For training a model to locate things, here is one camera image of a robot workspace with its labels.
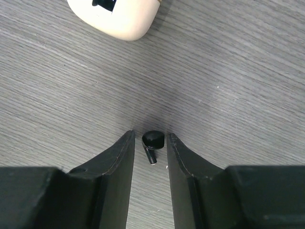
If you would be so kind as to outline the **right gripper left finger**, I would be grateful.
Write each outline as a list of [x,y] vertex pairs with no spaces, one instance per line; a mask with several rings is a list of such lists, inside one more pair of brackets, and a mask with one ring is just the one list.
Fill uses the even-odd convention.
[[135,133],[66,173],[56,167],[0,169],[3,229],[123,229],[126,227]]

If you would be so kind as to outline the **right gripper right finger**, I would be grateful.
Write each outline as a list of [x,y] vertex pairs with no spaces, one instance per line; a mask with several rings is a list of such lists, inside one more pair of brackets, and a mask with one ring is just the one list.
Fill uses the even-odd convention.
[[221,169],[167,136],[167,159],[177,229],[302,229],[304,166]]

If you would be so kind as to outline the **black earbud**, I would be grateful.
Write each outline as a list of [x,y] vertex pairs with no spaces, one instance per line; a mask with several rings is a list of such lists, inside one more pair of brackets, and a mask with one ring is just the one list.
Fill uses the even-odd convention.
[[165,134],[161,131],[148,131],[142,136],[142,146],[151,165],[157,163],[155,150],[162,149],[165,143]]

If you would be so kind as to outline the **beige earbud charging case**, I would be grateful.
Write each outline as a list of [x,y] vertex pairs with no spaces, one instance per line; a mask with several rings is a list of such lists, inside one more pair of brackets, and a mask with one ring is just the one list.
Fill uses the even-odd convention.
[[149,30],[160,0],[69,0],[70,9],[88,25],[120,40],[135,41]]

